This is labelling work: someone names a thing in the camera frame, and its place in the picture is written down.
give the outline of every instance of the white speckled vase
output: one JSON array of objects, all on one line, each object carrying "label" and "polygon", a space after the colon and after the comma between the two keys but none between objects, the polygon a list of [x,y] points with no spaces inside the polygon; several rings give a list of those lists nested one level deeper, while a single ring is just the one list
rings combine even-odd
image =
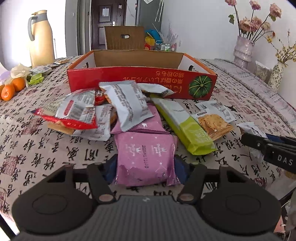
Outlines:
[{"label": "white speckled vase", "polygon": [[252,52],[255,43],[247,38],[237,36],[237,44],[235,45],[233,55],[233,62],[240,67],[247,68],[248,63],[251,62]]},{"label": "white speckled vase", "polygon": [[276,92],[279,90],[283,78],[284,64],[278,62],[272,70],[268,85]]}]

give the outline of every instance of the pink snack package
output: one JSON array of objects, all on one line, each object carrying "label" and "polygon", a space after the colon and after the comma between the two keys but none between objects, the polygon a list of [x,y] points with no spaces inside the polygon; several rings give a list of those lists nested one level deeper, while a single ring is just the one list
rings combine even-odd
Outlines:
[{"label": "pink snack package", "polygon": [[[156,107],[148,103],[148,108],[150,109],[150,111],[154,116],[148,119],[145,119],[143,122],[134,126],[128,131],[141,132],[141,133],[169,134],[169,132],[167,132],[163,128],[160,115]],[[120,129],[119,120],[117,120],[117,123],[115,124],[114,128],[111,131],[111,134],[118,134],[118,133],[122,133],[122,130]]]},{"label": "pink snack package", "polygon": [[115,184],[127,187],[167,182],[179,184],[174,154],[177,136],[123,132],[115,135],[118,149]]}]

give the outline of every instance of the pumpkin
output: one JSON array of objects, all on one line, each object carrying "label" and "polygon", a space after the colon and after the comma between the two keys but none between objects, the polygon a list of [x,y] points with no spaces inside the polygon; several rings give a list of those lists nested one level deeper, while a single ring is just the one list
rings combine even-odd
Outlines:
[{"label": "pumpkin", "polygon": [[194,98],[206,96],[212,87],[212,80],[206,75],[196,77],[189,85],[189,94]]}]

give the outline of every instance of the green leaf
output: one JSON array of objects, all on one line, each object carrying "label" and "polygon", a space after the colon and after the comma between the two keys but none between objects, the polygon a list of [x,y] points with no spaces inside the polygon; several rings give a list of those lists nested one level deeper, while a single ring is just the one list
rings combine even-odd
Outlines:
[{"label": "green leaf", "polygon": [[272,21],[275,21],[276,20],[276,17],[270,15],[270,18],[272,19]]}]

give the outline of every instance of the tablecloth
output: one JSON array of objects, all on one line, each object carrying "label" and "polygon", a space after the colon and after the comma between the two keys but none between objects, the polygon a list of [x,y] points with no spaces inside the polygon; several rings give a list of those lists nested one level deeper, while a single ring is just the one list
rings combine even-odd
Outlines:
[{"label": "tablecloth", "polygon": [[[67,67],[78,57],[61,65],[49,74],[42,83],[25,88],[10,101],[0,102],[0,211],[11,217],[11,206],[14,200],[37,182],[65,164],[73,164],[74,168],[85,168],[95,162],[105,162],[116,152],[114,137],[108,141],[89,141],[81,137],[71,137],[58,133],[47,127],[47,123],[30,113],[31,110],[44,105],[48,101],[61,98],[70,93],[67,80]],[[278,98],[277,102],[285,104],[280,96],[273,93],[266,98],[252,90],[248,83],[259,82],[247,70],[240,69],[233,63],[223,60],[201,60],[218,74],[212,94],[212,100],[228,106],[237,121],[232,122],[234,130],[215,141],[217,151],[206,156],[193,156],[182,144],[176,154],[188,163],[202,163],[208,168],[219,168],[228,164],[243,173],[256,183],[265,187],[280,176],[282,170],[265,161],[256,161],[250,156],[248,147],[240,142],[240,130],[236,124],[254,121],[263,131],[275,135],[294,136],[292,111],[288,120],[282,113],[286,109],[275,109],[269,98]],[[197,112],[198,101],[176,99],[189,113]],[[163,120],[164,129],[172,130]],[[216,183],[206,183],[206,191],[216,188]],[[77,183],[77,189],[90,196],[89,187],[85,183]],[[182,189],[182,185],[168,186],[164,184],[148,187],[122,187],[111,185],[116,193],[132,195],[168,195],[174,197]]]}]

